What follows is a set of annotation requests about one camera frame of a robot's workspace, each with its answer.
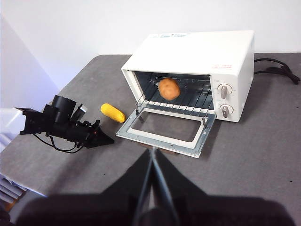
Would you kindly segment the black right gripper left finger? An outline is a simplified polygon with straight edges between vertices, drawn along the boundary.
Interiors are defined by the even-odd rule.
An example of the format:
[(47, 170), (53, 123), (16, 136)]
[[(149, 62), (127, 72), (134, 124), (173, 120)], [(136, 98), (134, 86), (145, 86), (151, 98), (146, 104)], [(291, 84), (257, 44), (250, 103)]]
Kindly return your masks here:
[(25, 206), (18, 226), (131, 225), (143, 206), (151, 171), (150, 151), (111, 186), (98, 194), (62, 194), (38, 198)]

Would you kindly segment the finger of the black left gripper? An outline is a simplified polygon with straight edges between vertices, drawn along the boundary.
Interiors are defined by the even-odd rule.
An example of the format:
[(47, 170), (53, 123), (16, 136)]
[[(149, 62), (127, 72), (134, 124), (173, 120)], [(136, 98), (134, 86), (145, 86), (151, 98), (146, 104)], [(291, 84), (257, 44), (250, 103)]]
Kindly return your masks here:
[(93, 131), (93, 140), (94, 141), (114, 141), (111, 137), (106, 135), (100, 125), (97, 125)]
[(87, 148), (114, 144), (114, 140), (108, 136), (95, 137), (87, 142)]

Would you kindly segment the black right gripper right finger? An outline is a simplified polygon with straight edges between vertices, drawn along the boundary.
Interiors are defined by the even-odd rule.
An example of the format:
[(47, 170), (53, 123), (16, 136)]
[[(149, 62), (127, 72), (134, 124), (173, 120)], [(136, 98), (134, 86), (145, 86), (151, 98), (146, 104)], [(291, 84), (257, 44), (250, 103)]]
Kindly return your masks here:
[(154, 170), (163, 203), (180, 226), (293, 226), (285, 207), (260, 197), (209, 195), (158, 149)]

